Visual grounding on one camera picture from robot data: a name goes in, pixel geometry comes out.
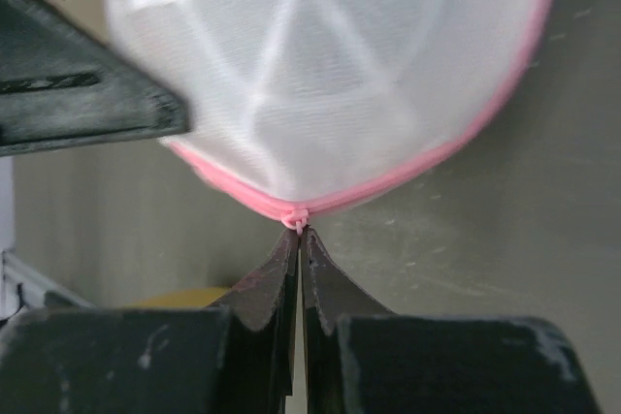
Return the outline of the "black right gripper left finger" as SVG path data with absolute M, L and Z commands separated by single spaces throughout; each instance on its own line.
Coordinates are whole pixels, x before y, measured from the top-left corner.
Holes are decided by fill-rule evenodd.
M 203 308 L 43 308 L 1 332 L 5 413 L 280 413 L 299 238 Z

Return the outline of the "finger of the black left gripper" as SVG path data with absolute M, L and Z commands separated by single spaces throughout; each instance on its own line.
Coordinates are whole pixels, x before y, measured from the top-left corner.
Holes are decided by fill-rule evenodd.
M 1 154 L 156 139 L 189 106 L 46 0 L 1 0 Z

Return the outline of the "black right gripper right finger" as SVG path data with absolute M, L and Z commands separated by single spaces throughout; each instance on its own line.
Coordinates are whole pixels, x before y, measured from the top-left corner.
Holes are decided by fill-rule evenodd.
M 519 316 L 397 314 L 300 239 L 311 413 L 596 413 L 566 336 Z

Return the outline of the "white mesh laundry bag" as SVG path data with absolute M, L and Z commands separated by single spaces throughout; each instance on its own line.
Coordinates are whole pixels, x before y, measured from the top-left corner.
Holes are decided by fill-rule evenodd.
M 508 101 L 552 0 L 105 0 L 110 42 L 187 102 L 161 143 L 301 231 L 435 167 Z

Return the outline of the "yellow mug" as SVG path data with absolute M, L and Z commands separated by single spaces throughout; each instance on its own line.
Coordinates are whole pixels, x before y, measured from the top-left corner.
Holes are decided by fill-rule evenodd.
M 222 298 L 229 287 L 210 287 L 187 289 L 157 295 L 155 297 L 131 303 L 127 308 L 135 309 L 197 309 L 207 307 Z

